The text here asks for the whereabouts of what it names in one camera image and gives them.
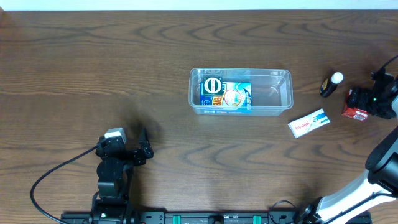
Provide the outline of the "red Panadol box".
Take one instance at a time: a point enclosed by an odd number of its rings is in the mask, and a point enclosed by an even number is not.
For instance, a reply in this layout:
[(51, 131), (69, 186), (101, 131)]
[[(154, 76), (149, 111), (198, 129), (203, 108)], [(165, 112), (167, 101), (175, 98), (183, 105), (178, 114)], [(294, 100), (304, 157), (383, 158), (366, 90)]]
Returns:
[(348, 118), (352, 118), (352, 119), (364, 122), (368, 118), (368, 113), (365, 110), (348, 107), (348, 99), (349, 99), (352, 91), (353, 90), (350, 89), (349, 92), (347, 92), (347, 94), (346, 94), (342, 115), (345, 117), (348, 117)]

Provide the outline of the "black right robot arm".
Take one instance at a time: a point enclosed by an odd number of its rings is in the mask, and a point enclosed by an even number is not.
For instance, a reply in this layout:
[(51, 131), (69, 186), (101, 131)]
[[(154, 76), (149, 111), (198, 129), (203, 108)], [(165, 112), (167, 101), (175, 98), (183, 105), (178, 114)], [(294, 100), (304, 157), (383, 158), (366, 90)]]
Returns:
[[(397, 77), (381, 68), (371, 74), (372, 90), (366, 111), (378, 117), (397, 116)], [(370, 153), (364, 172), (336, 193), (318, 198), (296, 217), (295, 223), (344, 224), (376, 205), (397, 199), (397, 129)]]

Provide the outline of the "blue fever patch box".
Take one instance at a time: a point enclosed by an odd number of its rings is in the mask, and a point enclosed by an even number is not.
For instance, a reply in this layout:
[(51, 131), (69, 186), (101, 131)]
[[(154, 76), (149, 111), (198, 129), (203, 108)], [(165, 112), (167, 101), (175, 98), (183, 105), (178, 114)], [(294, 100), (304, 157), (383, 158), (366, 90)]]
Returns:
[(211, 106), (252, 106), (251, 83), (222, 82), (223, 87), (217, 95), (204, 95), (200, 84), (200, 104)]

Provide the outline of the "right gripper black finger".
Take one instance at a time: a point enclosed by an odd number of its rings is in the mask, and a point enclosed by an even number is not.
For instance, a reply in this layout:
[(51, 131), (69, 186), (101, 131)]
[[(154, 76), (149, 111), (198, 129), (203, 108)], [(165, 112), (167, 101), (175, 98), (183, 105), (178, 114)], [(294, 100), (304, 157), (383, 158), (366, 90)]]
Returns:
[(361, 87), (354, 87), (351, 89), (349, 97), (351, 99), (362, 99), (362, 98), (367, 98), (370, 93), (369, 88), (361, 88)]
[(366, 98), (362, 99), (348, 98), (346, 102), (349, 108), (363, 110), (363, 111), (368, 110), (368, 99)]

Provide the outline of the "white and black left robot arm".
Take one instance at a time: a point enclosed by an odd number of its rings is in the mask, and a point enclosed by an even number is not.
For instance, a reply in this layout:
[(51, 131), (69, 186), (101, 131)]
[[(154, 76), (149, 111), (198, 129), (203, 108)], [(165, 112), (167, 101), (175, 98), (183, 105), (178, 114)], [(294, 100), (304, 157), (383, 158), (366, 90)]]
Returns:
[(88, 223), (140, 223), (139, 212), (130, 203), (130, 189), (134, 167), (146, 164), (154, 151), (143, 129), (139, 147), (126, 149), (127, 137), (123, 128), (108, 130), (99, 138), (95, 154), (101, 158), (97, 167), (99, 198), (93, 200)]

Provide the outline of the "dark bottle with white cap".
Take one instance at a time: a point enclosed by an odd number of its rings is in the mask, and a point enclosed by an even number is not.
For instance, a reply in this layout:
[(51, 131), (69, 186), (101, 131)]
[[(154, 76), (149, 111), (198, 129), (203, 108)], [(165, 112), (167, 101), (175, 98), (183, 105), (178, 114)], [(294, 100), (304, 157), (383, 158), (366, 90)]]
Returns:
[(334, 73), (330, 78), (327, 78), (320, 86), (320, 96), (327, 98), (337, 88), (337, 86), (343, 81), (344, 76), (340, 72)]

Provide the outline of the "white Panadol box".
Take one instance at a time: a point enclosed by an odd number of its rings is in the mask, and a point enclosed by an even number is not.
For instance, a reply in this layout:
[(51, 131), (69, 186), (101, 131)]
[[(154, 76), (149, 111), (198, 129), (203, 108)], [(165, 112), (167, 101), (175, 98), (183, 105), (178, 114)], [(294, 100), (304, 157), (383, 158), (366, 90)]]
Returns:
[(319, 109), (300, 119), (296, 119), (288, 124), (295, 138), (308, 134), (314, 129), (329, 124), (330, 120), (323, 109)]

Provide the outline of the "green Zam-Buk ointment box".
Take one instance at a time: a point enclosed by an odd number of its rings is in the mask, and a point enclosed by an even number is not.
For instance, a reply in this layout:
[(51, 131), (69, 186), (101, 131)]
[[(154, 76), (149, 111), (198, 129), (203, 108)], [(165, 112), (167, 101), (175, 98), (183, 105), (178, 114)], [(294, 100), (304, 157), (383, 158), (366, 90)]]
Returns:
[(204, 95), (217, 95), (221, 92), (223, 84), (219, 78), (209, 77), (201, 84)]

